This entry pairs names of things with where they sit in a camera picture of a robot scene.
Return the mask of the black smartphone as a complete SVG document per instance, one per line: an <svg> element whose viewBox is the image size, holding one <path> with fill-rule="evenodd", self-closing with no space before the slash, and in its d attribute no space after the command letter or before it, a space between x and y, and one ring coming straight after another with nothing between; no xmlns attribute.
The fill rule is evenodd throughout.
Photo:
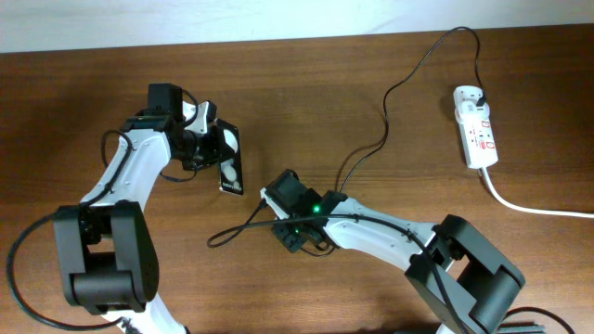
<svg viewBox="0 0 594 334"><path fill-rule="evenodd" d="M222 192L242 196L244 194L241 169L239 129L233 124L217 119L215 121L220 150L219 188Z"/></svg>

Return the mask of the white power strip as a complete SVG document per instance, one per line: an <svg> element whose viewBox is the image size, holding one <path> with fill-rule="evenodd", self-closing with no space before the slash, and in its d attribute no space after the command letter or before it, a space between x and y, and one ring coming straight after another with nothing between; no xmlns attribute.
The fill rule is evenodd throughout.
<svg viewBox="0 0 594 334"><path fill-rule="evenodd" d="M453 98L455 109L457 104L465 100L470 100L478 106L486 103L483 90L471 85L457 87L453 93ZM489 118L464 124L458 123L458 127L468 168L480 170L494 165L498 161L492 124Z"/></svg>

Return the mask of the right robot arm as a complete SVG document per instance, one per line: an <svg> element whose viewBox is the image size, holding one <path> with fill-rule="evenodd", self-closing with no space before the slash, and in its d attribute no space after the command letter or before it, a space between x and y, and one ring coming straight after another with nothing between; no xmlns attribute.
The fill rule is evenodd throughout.
<svg viewBox="0 0 594 334"><path fill-rule="evenodd" d="M441 333L496 333L530 307L513 307L525 284L519 268L470 222L447 215L419 223L371 210L329 191L319 195L293 170L261 189L273 229L291 252L306 242L320 251L361 251L401 269L440 321Z"/></svg>

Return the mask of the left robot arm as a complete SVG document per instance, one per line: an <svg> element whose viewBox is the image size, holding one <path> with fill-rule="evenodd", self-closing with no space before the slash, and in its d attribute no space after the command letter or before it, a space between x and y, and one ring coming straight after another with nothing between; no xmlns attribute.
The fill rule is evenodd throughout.
<svg viewBox="0 0 594 334"><path fill-rule="evenodd" d="M118 148L77 205L58 209L54 231L68 304L125 333L185 333L159 295L160 267L144 218L152 188L170 161L192 174L218 166L221 190L243 192L238 129L172 83L152 83L148 104L116 130Z"/></svg>

